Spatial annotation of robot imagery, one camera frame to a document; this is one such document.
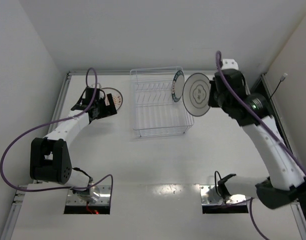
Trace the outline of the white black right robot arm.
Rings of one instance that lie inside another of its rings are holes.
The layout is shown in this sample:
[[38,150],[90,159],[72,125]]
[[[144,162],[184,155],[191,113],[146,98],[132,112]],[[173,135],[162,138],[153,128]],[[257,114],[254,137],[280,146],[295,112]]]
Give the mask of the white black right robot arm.
[[248,93],[246,80],[235,60],[218,59],[220,70],[210,81],[209,106],[221,108],[248,135],[268,171],[268,177],[221,178],[214,190],[223,199],[233,195],[255,198],[269,209],[288,205],[306,193],[306,173],[286,147],[267,99]]

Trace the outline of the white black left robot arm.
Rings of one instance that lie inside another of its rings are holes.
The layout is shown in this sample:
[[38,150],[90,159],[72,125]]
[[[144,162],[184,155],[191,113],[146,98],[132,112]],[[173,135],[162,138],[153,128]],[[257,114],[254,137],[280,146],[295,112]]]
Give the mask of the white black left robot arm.
[[81,130],[92,121],[117,114],[111,93],[86,87],[70,109],[67,120],[43,138],[36,137],[30,147],[30,177],[69,187],[72,193],[87,203],[100,199],[100,189],[84,170],[73,167],[69,146]]

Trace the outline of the orange sunburst pattern plate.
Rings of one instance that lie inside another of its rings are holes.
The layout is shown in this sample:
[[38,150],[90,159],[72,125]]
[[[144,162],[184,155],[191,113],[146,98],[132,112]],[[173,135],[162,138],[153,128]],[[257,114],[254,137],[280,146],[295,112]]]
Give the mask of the orange sunburst pattern plate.
[[115,108],[117,111],[119,111],[124,101],[122,93],[113,87],[103,87],[102,90],[105,92],[106,95],[107,94],[112,95],[112,99],[113,99]]

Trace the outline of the white plate with cloud outline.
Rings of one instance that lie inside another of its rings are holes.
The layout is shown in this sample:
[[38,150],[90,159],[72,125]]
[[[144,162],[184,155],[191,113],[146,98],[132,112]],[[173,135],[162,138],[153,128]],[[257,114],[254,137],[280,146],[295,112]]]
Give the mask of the white plate with cloud outline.
[[209,109],[211,84],[209,78],[200,72],[190,75],[183,87],[182,99],[186,111],[194,116],[201,117]]

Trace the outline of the green rimmed white plate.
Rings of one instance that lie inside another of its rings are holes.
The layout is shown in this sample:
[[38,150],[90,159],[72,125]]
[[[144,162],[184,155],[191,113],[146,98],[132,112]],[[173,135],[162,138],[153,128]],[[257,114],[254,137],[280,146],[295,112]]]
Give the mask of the green rimmed white plate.
[[171,85],[171,97],[175,103],[179,102],[182,98],[184,84],[185,84],[184,72],[182,70],[178,70],[174,75]]

